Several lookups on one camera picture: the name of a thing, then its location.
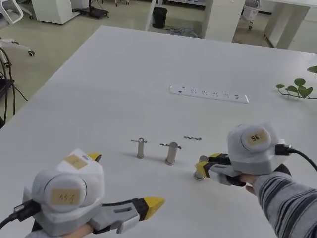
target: floor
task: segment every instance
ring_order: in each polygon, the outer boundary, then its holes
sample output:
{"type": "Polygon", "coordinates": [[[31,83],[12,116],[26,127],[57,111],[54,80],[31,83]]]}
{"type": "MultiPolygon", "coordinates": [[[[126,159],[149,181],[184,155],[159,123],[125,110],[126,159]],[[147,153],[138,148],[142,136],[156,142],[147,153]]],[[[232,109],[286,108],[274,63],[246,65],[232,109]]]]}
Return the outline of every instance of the floor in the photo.
{"type": "MultiPolygon", "coordinates": [[[[7,50],[13,64],[12,76],[15,85],[26,98],[31,98],[100,25],[143,30],[150,3],[131,0],[128,6],[124,2],[119,2],[119,6],[115,7],[114,1],[105,1],[102,7],[110,12],[109,19],[94,20],[78,16],[60,26],[30,20],[25,16],[17,24],[0,31],[2,38],[14,38],[19,43],[30,46],[36,52],[34,57],[30,57],[27,53],[7,50]]],[[[203,9],[174,5],[164,7],[168,9],[166,27],[192,28],[195,31],[193,34],[200,34],[197,29],[203,19],[203,9]]],[[[234,42],[268,47],[262,33],[268,18],[267,15],[259,14],[252,31],[247,29],[245,23],[239,23],[234,42]]],[[[150,31],[167,33],[166,30],[155,28],[150,28],[150,31]]],[[[7,120],[12,117],[12,103],[10,91],[7,120]]],[[[25,103],[23,98],[17,94],[17,110],[25,103]]],[[[4,98],[0,100],[2,117],[3,112],[4,98]]]]}

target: green plant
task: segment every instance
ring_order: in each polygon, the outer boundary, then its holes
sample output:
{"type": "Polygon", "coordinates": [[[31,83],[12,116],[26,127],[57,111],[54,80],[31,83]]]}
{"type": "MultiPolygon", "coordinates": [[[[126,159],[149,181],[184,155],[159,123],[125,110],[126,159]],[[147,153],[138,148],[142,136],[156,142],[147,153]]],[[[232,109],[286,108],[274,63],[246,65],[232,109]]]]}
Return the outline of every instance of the green plant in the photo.
{"type": "MultiPolygon", "coordinates": [[[[307,69],[308,72],[315,73],[317,77],[317,66],[310,67],[307,69]]],[[[294,85],[290,85],[285,88],[284,84],[277,84],[276,88],[280,92],[281,95],[286,95],[290,97],[295,98],[307,98],[307,99],[317,99],[317,98],[311,98],[309,95],[312,93],[313,88],[309,87],[306,88],[304,85],[306,83],[306,80],[303,78],[297,78],[294,80],[294,85]]]]}

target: white power strip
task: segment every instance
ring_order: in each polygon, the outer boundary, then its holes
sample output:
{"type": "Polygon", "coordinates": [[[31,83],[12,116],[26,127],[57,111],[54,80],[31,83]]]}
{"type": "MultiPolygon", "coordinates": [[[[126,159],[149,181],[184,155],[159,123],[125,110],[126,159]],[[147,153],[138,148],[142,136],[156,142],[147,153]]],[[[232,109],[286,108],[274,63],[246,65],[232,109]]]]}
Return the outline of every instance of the white power strip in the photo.
{"type": "Polygon", "coordinates": [[[169,91],[172,94],[192,96],[198,98],[210,98],[216,100],[230,101],[236,103],[249,103],[247,95],[238,95],[231,93],[220,93],[218,91],[211,91],[207,89],[198,89],[185,86],[170,86],[169,91]]]}

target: small metal cylinder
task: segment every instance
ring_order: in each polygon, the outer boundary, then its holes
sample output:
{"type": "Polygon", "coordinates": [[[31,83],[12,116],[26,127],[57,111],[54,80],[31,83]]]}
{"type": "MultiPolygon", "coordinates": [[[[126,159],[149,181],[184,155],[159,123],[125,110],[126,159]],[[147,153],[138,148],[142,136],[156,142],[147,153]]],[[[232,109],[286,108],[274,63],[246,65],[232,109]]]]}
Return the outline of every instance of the small metal cylinder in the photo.
{"type": "MultiPolygon", "coordinates": [[[[202,155],[201,157],[199,157],[199,162],[202,162],[202,161],[208,161],[208,157],[206,155],[202,155]]],[[[201,180],[204,180],[205,176],[202,175],[201,172],[199,172],[198,170],[196,170],[194,172],[194,178],[198,181],[201,181],[201,180]]]]}
{"type": "Polygon", "coordinates": [[[177,148],[178,148],[178,144],[176,142],[171,142],[169,144],[168,154],[165,160],[167,165],[173,165],[175,163],[177,148]]]}
{"type": "Polygon", "coordinates": [[[138,140],[138,154],[139,159],[144,158],[144,138],[139,138],[138,140]]]}

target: black trash can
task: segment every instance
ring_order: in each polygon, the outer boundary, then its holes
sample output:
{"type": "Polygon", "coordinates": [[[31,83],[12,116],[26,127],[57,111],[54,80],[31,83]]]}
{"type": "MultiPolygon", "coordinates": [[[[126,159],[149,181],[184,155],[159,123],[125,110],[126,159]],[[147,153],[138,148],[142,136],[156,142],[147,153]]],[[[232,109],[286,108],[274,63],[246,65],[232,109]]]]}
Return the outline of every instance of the black trash can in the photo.
{"type": "Polygon", "coordinates": [[[165,27],[167,9],[164,7],[154,7],[152,25],[154,28],[162,29],[165,27]]]}

